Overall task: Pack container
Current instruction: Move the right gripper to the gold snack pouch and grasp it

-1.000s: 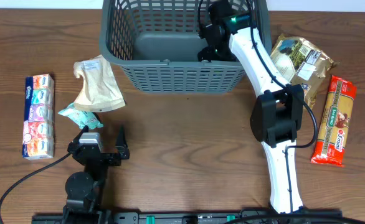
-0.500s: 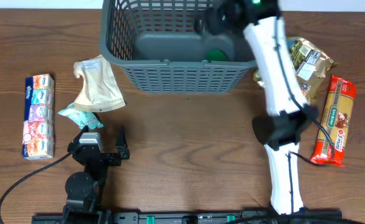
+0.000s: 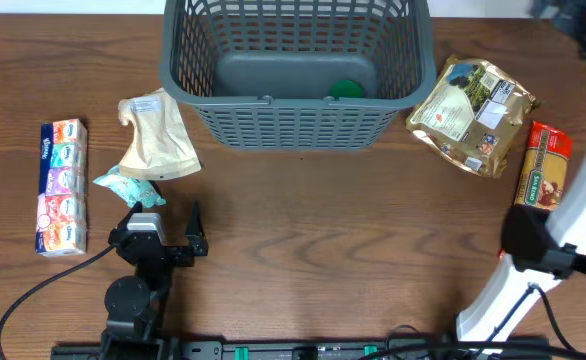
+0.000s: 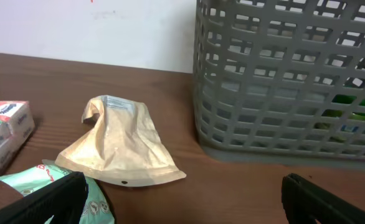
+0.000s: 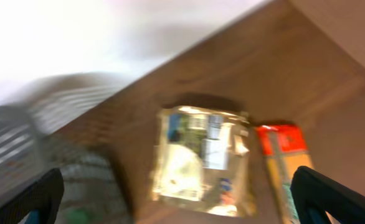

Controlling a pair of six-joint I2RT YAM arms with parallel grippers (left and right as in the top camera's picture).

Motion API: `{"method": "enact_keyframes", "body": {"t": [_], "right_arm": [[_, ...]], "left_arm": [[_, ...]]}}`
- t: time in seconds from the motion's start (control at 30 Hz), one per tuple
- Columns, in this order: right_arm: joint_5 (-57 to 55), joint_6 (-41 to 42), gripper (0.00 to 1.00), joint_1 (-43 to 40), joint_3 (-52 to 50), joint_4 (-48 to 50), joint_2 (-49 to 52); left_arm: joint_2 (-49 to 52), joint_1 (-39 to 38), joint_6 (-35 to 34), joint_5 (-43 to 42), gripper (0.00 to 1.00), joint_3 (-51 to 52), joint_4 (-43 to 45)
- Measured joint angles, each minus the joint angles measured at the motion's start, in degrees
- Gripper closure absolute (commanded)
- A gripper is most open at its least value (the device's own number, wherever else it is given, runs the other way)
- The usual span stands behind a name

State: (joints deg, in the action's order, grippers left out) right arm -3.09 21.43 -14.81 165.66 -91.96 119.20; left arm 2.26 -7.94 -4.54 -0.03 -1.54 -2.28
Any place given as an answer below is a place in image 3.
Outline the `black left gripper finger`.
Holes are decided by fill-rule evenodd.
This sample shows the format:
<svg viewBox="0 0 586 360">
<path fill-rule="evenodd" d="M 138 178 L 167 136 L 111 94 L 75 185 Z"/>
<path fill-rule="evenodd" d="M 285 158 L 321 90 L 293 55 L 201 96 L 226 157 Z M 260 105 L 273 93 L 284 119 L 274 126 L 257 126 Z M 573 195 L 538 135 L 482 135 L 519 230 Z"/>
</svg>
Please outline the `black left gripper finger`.
<svg viewBox="0 0 586 360">
<path fill-rule="evenodd" d="M 123 217 L 123 219 L 112 229 L 113 235 L 124 235 L 128 234 L 130 230 L 128 229 L 128 223 L 131 220 L 134 214 L 140 213 L 142 211 L 142 203 L 136 202 L 129 212 Z"/>
<path fill-rule="evenodd" d="M 199 203 L 195 202 L 192 206 L 189 221 L 186 227 L 186 238 L 189 241 L 204 241 L 205 234 L 202 227 Z"/>
</svg>

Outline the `red San Remo spaghetti pack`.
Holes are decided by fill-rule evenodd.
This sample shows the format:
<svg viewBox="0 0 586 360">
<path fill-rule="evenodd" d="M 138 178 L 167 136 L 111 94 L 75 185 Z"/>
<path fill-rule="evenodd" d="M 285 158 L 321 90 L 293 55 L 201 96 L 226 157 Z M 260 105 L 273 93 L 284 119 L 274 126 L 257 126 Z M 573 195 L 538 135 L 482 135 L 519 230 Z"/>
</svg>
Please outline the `red San Remo spaghetti pack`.
<svg viewBox="0 0 586 360">
<path fill-rule="evenodd" d="M 571 153 L 572 139 L 566 133 L 532 124 L 514 202 L 502 225 L 500 261 L 539 263 L 561 250 L 546 225 L 562 200 Z"/>
</svg>

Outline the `gold foil snack bag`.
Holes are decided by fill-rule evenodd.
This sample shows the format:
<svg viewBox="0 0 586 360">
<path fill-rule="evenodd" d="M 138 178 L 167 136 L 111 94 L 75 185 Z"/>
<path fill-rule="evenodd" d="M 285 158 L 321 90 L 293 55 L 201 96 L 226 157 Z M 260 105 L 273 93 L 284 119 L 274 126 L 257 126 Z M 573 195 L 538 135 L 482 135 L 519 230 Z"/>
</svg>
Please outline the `gold foil snack bag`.
<svg viewBox="0 0 586 360">
<path fill-rule="evenodd" d="M 406 119 L 406 128 L 451 164 L 498 178 L 536 97 L 491 62 L 447 59 L 433 91 Z"/>
</svg>

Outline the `green lidded seasoning jar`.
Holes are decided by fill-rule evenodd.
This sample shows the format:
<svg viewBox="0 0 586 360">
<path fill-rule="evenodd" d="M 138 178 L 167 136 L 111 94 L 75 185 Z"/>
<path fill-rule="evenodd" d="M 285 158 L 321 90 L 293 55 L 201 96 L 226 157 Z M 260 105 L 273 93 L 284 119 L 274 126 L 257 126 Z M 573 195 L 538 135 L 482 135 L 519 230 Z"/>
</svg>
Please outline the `green lidded seasoning jar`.
<svg viewBox="0 0 586 360">
<path fill-rule="evenodd" d="M 334 98 L 363 98 L 365 89 L 353 80 L 339 80 L 330 88 L 329 95 Z"/>
</svg>

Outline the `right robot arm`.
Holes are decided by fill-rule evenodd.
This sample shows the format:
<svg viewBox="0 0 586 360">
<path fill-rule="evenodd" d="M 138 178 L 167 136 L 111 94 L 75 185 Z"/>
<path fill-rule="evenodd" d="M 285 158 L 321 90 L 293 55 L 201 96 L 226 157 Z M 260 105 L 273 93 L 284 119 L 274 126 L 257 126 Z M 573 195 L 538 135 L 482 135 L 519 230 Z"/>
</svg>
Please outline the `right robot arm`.
<svg viewBox="0 0 586 360">
<path fill-rule="evenodd" d="M 456 318 L 456 338 L 498 349 L 531 308 L 574 272 L 586 274 L 586 158 L 552 212 L 515 205 L 501 233 L 505 252 L 478 298 Z"/>
</svg>

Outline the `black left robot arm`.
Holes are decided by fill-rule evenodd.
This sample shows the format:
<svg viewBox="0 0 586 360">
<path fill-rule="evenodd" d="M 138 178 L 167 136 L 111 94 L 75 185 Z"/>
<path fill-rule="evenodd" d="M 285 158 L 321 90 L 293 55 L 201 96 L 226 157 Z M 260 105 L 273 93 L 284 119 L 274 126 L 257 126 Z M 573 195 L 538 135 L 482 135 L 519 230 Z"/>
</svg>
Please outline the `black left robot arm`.
<svg viewBox="0 0 586 360">
<path fill-rule="evenodd" d="M 108 243 L 135 273 L 114 281 L 104 304 L 107 332 L 116 339 L 146 342 L 159 332 L 172 287 L 173 271 L 192 267 L 208 254 L 199 205 L 194 204 L 185 230 L 186 245 L 168 245 L 161 216 L 144 213 L 136 203 L 111 230 Z"/>
</svg>

